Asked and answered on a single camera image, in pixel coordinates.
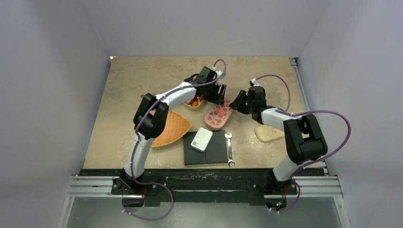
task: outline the black mat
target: black mat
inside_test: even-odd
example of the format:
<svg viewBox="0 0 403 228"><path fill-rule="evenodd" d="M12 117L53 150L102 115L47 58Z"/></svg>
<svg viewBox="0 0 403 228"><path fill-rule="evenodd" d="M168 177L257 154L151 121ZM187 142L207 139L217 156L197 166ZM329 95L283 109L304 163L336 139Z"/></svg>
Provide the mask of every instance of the black mat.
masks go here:
<svg viewBox="0 0 403 228"><path fill-rule="evenodd" d="M215 131L207 145L206 151L201 152L190 146L197 132L188 132L183 136L183 151L185 165L227 163L227 144L225 131Z"/></svg>

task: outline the orange woven basket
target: orange woven basket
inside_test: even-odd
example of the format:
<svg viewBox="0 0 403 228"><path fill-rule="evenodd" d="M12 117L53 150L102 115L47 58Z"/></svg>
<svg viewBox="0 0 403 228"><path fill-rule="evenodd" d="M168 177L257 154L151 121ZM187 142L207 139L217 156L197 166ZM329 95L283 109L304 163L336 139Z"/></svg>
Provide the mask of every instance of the orange woven basket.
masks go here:
<svg viewBox="0 0 403 228"><path fill-rule="evenodd" d="M182 115L175 111L168 112L164 131L158 136L151 147L165 146L182 138L192 127Z"/></svg>

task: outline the white box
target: white box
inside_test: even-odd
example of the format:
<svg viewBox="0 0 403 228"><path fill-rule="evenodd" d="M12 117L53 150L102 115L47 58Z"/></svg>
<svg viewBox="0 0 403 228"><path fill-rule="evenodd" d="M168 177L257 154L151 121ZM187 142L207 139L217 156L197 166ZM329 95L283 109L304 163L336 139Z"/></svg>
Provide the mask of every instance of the white box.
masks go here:
<svg viewBox="0 0 403 228"><path fill-rule="evenodd" d="M212 131L201 127L194 136L190 146L197 149L198 151L205 152L212 136Z"/></svg>

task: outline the wrench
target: wrench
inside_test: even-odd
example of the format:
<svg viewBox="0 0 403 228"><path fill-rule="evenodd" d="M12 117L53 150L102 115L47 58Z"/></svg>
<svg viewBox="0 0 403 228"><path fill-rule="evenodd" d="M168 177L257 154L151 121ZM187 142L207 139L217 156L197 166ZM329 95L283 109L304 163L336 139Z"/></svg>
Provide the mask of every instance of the wrench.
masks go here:
<svg viewBox="0 0 403 228"><path fill-rule="evenodd" d="M227 138L227 145L228 145L228 167L231 168L231 164L235 166L235 162L232 159L232 146L231 146L231 138L232 134L225 134L225 138Z"/></svg>

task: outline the beige tabletop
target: beige tabletop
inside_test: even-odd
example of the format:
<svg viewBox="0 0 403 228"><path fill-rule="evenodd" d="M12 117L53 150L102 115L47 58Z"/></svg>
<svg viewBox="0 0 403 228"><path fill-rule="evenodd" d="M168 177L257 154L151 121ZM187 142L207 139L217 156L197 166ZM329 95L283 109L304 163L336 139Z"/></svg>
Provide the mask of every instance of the beige tabletop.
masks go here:
<svg viewBox="0 0 403 228"><path fill-rule="evenodd" d="M282 77L291 90L289 111L304 111L298 85L288 57L222 57L227 62L226 98L233 100L249 81L265 74ZM128 160L134 142L133 117L140 95L160 94L179 85L185 78L212 67L217 57L116 57L106 81L98 115L88 146L84 169L119 169ZM283 83L274 77L259 80L266 90L267 104L286 108L288 94ZM205 127L204 116L213 104L205 103L199 111L184 106L174 108L192 123L190 131ZM233 159L236 168L271 168L286 156L284 138L260 142L254 132L258 125L250 115L234 112L224 126L232 133ZM227 168L226 164L185 166L183 141L152 148L146 168Z"/></svg>

